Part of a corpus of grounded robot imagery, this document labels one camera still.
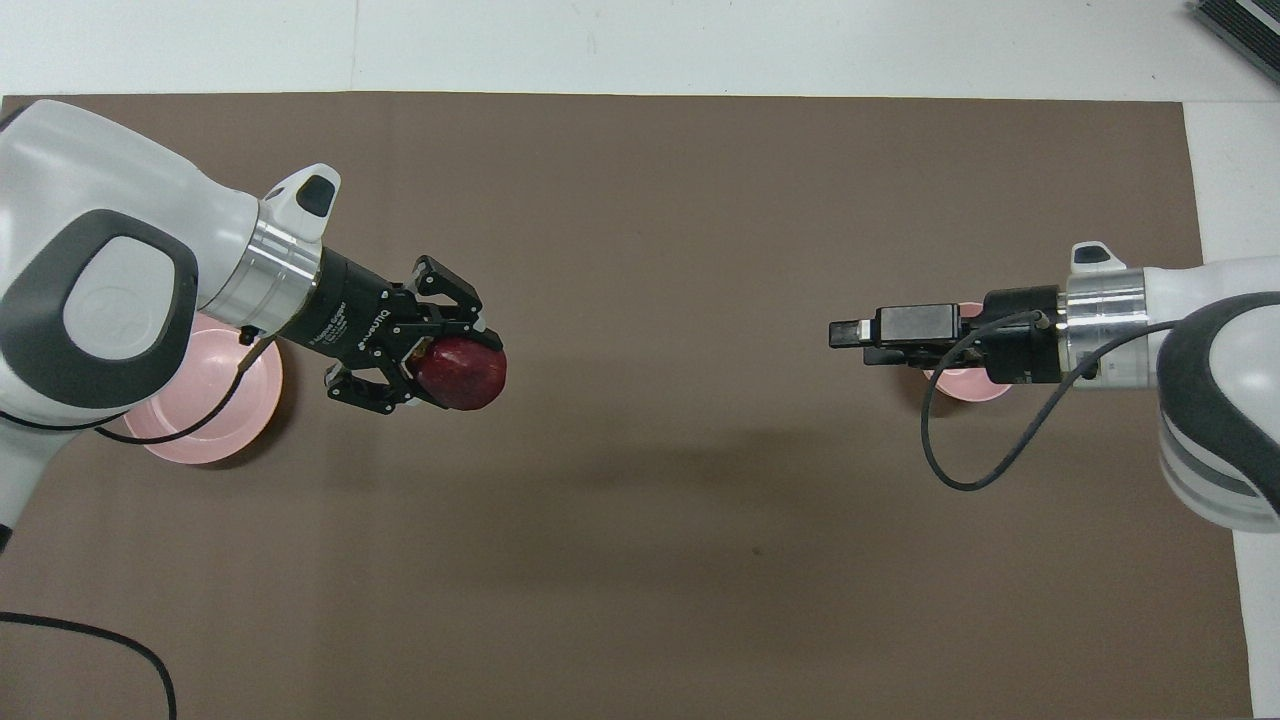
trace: robotiq logo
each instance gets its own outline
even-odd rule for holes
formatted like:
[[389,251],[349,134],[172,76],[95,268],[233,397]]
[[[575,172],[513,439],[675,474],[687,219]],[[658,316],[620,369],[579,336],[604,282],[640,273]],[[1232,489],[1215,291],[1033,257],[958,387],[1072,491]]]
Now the robotiq logo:
[[365,348],[365,343],[369,342],[369,338],[374,337],[374,333],[378,332],[378,328],[380,328],[383,325],[383,320],[385,320],[387,318],[390,318],[390,315],[392,315],[390,310],[380,310],[378,313],[378,316],[374,318],[374,324],[369,325],[369,332],[365,333],[365,337],[362,337],[360,340],[360,345],[357,345],[356,347],[358,347],[360,350],[364,350]]

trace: brown mat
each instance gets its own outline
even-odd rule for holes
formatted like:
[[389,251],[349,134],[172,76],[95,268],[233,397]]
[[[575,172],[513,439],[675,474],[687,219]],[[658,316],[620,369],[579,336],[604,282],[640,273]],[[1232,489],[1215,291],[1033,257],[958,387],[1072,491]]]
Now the brown mat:
[[[1161,479],[1152,393],[1069,396],[963,495],[922,459],[922,378],[826,347],[878,305],[1061,282],[1082,240],[1197,264],[1178,105],[73,100],[250,192],[334,165],[328,245],[393,279],[430,252],[508,343],[481,413],[365,414],[288,347],[241,457],[56,459],[0,607],[151,644],[184,716],[1249,712],[1231,537]],[[940,455],[975,477],[1046,395],[943,407]],[[0,716],[160,716],[123,650],[0,643]]]

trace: red apple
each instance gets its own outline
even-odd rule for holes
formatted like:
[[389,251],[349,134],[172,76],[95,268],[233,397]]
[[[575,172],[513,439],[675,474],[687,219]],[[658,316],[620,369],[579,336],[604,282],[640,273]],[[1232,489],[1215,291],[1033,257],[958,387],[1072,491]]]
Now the red apple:
[[407,366],[422,389],[454,410],[479,410],[507,384],[507,355],[465,337],[431,341]]

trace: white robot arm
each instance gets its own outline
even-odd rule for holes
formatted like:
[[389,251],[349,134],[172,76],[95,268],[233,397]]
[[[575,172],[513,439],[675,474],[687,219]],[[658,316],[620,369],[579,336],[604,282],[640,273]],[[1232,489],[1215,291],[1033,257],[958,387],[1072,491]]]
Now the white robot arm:
[[[312,165],[259,200],[50,100],[0,120],[0,548],[74,430],[169,382],[196,311],[246,343],[278,334],[337,359],[329,397],[383,414],[443,406],[406,368],[431,338],[500,350],[475,290],[434,259],[406,286],[321,246],[339,187]],[[387,382],[352,374],[369,368]]]
[[[995,327],[1018,314],[1041,322]],[[1139,334],[1164,323],[1172,329]],[[1130,269],[1084,242],[1071,250],[1062,288],[993,291],[973,319],[956,305],[881,307],[872,319],[832,323],[828,345],[861,347],[868,365],[934,369],[982,332],[952,366],[986,368],[996,383],[1059,383],[1089,354],[1132,337],[1075,387],[1157,388],[1160,461],[1178,497],[1220,525],[1280,532],[1277,327],[1280,256]]]

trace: cable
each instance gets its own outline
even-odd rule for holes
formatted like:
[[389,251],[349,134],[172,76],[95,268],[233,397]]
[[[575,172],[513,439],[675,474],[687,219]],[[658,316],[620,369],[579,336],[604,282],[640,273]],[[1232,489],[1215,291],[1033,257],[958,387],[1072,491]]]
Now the cable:
[[96,432],[97,434],[100,434],[102,437],[114,439],[116,442],[123,442],[125,445],[159,445],[161,442],[170,442],[170,441],[184,438],[184,437],[189,436],[191,433],[198,430],[200,428],[204,428],[205,425],[207,425],[214,418],[218,416],[219,413],[223,411],[224,407],[227,407],[227,404],[232,401],[232,396],[236,395],[236,391],[239,388],[241,380],[244,379],[244,373],[247,373],[248,369],[253,365],[253,363],[257,361],[257,359],[264,352],[266,352],[266,348],[273,342],[275,342],[275,336],[274,334],[273,336],[266,336],[262,340],[257,341],[257,343],[253,345],[253,347],[244,355],[244,357],[241,359],[239,364],[236,365],[236,377],[232,379],[230,387],[227,388],[227,393],[223,395],[223,398],[218,401],[218,405],[215,405],[214,409],[210,410],[207,415],[205,415],[200,420],[196,420],[195,424],[188,425],[188,427],[186,427],[186,428],[183,428],[183,429],[180,429],[178,432],[169,433],[166,436],[147,437],[147,438],[140,438],[140,437],[133,437],[133,436],[124,436],[124,434],[120,434],[120,433],[116,433],[116,432],[111,432],[111,430],[109,430],[106,428],[101,428],[101,427],[93,428],[93,432]]
[[173,678],[169,676],[169,669],[164,666],[164,661],[160,660],[159,655],[138,641],[122,635],[120,633],[113,633],[111,630],[104,630],[102,628],[95,628],[93,625],[86,625],[83,623],[59,620],[58,618],[45,618],[42,615],[27,615],[24,612],[0,612],[0,623],[14,623],[18,625],[68,630],[123,644],[142,657],[146,657],[147,662],[156,669],[156,673],[160,674],[160,682],[164,684],[164,697],[169,706],[169,720],[175,720],[178,717],[178,698],[173,691]]
[[942,466],[938,465],[938,460],[933,455],[933,443],[929,439],[929,411],[933,409],[933,397],[938,388],[938,380],[942,378],[942,370],[950,368],[951,364],[955,363],[956,357],[959,357],[961,352],[968,350],[979,340],[989,334],[993,334],[997,329],[1016,323],[1037,320],[1042,316],[1043,314],[1041,311],[1033,310],[1029,313],[1019,313],[1016,315],[1009,315],[1006,318],[996,320],[995,323],[983,325],[982,328],[965,336],[964,340],[957,342],[951,350],[947,351],[946,355],[942,356],[942,360],[938,361],[938,368],[933,373],[933,377],[929,378],[929,388],[924,392],[924,404],[920,407],[920,445],[924,446],[924,459],[929,462],[929,469],[932,469],[933,474],[937,475],[938,479],[942,480],[942,483],[948,488],[972,492],[982,489],[989,486],[991,483],[996,482],[996,479],[1000,478],[1000,475],[1004,475],[1005,470],[1007,470],[1009,466],[1014,464],[1014,460],[1018,460],[1018,456],[1021,455],[1024,450],[1027,450],[1027,445],[1030,443],[1032,438],[1036,437],[1036,433],[1039,432],[1041,425],[1043,425],[1044,420],[1048,419],[1050,413],[1052,413],[1053,407],[1057,406],[1057,402],[1062,400],[1062,396],[1066,395],[1066,391],[1071,389],[1071,386],[1075,383],[1075,380],[1079,379],[1080,375],[1083,375],[1085,372],[1088,372],[1088,369],[1092,368],[1098,360],[1101,360],[1103,355],[1111,352],[1112,350],[1120,347],[1121,345],[1125,345],[1126,342],[1138,340],[1139,337],[1169,331],[1172,329],[1175,325],[1178,325],[1176,320],[1147,325],[1134,332],[1123,334],[1102,345],[1093,352],[1085,355],[1084,359],[1082,359],[1080,363],[1075,368],[1073,368],[1070,373],[1062,377],[1062,382],[1057,384],[1057,388],[1053,391],[1053,395],[1051,395],[1050,398],[1044,402],[1044,406],[1041,407],[1039,413],[1036,414],[1036,418],[1033,418],[1032,421],[1027,425],[1027,429],[1023,430],[1021,437],[1018,438],[1018,442],[1014,443],[1014,447],[1009,451],[1007,455],[1005,455],[1004,460],[1001,460],[1000,464],[996,465],[993,470],[987,473],[982,479],[974,480],[972,483],[963,483],[951,478],[951,475],[947,475],[947,473],[942,469]]
[[78,432],[78,430],[87,430],[90,428],[96,428],[96,427],[101,425],[102,423],[110,423],[111,420],[115,420],[116,418],[123,418],[123,416],[124,416],[124,413],[116,413],[115,415],[111,415],[110,418],[108,418],[105,420],[93,420],[92,423],[84,423],[83,425],[46,425],[44,423],[32,423],[31,420],[23,420],[22,418],[10,415],[10,414],[5,413],[4,410],[0,410],[0,419],[9,420],[10,423],[13,423],[15,425],[22,425],[24,428],[31,428],[31,429],[35,429],[35,430],[54,430],[54,432],[63,432],[63,433],[70,433],[70,432]]

